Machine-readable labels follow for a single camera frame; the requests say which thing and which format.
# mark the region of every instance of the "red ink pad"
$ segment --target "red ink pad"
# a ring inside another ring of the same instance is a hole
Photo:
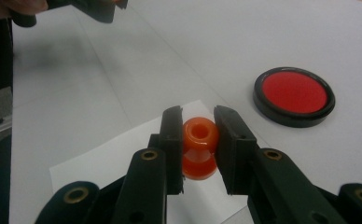
[[[262,114],[295,128],[322,122],[335,107],[335,95],[318,75],[294,67],[279,67],[260,75],[254,102]]]

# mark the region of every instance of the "person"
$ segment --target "person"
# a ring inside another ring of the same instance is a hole
[[[10,10],[23,15],[35,15],[48,9],[46,0],[0,0],[0,19],[10,17]]]

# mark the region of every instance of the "table surface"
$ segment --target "table surface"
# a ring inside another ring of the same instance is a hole
[[[315,185],[362,183],[360,1],[131,0],[112,24],[73,7],[37,21],[14,29],[10,223],[35,221],[49,167],[199,99],[237,110]],[[288,128],[258,112],[254,82],[279,66],[329,83],[337,104],[323,123]]]

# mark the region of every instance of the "sheet of paper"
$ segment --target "sheet of paper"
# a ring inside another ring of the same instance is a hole
[[[201,101],[183,105],[183,121],[194,117],[214,120]],[[72,160],[50,168],[53,191],[74,181],[90,181],[100,188],[126,175],[134,152],[146,148],[159,133],[161,117],[153,119]],[[167,223],[222,223],[246,206],[246,196],[229,196],[219,171],[203,181],[184,181],[184,194],[168,196]]]

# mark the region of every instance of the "orange object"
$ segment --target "orange object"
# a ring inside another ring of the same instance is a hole
[[[218,129],[206,118],[193,118],[183,126],[183,174],[189,179],[203,180],[216,172]]]

